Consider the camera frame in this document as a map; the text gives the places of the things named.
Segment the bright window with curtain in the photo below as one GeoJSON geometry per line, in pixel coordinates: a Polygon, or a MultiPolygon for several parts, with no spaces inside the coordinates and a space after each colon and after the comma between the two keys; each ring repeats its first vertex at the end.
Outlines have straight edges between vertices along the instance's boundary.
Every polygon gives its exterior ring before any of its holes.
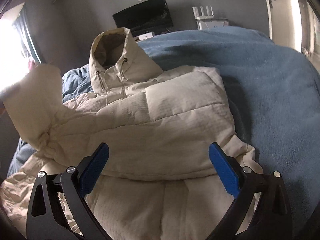
{"type": "Polygon", "coordinates": [[[29,30],[25,3],[20,3],[1,17],[1,92],[41,63],[29,30]]]}

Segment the black flat screen television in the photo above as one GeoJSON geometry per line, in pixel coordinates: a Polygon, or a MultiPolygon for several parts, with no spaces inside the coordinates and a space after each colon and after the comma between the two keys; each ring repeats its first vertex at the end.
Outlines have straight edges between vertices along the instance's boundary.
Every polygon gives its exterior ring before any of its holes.
{"type": "Polygon", "coordinates": [[[112,15],[118,28],[130,29],[133,37],[172,28],[173,21],[166,0],[147,0],[112,15]]]}

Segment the cream puffer hooded jacket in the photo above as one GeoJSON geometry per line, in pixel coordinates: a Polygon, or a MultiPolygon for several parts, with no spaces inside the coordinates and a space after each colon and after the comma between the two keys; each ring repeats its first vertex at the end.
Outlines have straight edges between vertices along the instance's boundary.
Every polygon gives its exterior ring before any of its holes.
{"type": "Polygon", "coordinates": [[[163,71],[126,28],[98,35],[91,47],[92,91],[63,102],[58,68],[40,65],[5,108],[35,153],[1,186],[1,203],[21,233],[40,171],[76,166],[105,142],[109,160],[86,201],[113,239],[205,239],[233,197],[208,148],[217,142],[255,172],[254,148],[237,136],[216,68],[163,71]]]}

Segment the white bedroom door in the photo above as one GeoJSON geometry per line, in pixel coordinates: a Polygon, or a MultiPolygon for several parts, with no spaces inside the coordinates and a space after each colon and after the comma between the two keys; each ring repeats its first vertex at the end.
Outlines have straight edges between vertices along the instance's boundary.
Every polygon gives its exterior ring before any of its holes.
{"type": "Polygon", "coordinates": [[[269,36],[277,45],[301,51],[302,21],[298,0],[266,0],[269,36]]]}

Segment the blue fleece blanket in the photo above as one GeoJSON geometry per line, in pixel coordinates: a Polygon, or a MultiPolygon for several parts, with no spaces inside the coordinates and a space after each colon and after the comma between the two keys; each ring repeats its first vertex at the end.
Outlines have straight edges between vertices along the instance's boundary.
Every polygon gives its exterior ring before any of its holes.
{"type": "Polygon", "coordinates": [[[319,203],[319,73],[301,53],[238,27],[179,31],[137,44],[163,71],[216,68],[236,136],[259,174],[278,170],[297,234],[319,203]]]}

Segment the white wifi router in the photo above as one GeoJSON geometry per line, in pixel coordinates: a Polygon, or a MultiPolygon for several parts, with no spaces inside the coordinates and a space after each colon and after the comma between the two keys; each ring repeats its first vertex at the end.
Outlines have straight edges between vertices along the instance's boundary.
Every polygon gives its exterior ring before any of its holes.
{"type": "Polygon", "coordinates": [[[195,20],[197,21],[205,21],[205,20],[213,20],[214,12],[212,6],[200,6],[200,7],[192,7],[195,20]]]}

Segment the white box under television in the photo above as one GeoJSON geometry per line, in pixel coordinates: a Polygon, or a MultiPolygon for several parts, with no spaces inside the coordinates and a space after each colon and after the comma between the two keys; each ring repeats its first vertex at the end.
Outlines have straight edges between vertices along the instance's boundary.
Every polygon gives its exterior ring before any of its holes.
{"type": "Polygon", "coordinates": [[[140,41],[144,41],[144,40],[147,40],[147,39],[152,38],[154,36],[155,36],[155,32],[152,31],[152,32],[149,32],[149,33],[144,33],[144,34],[139,35],[138,39],[140,41]]]}

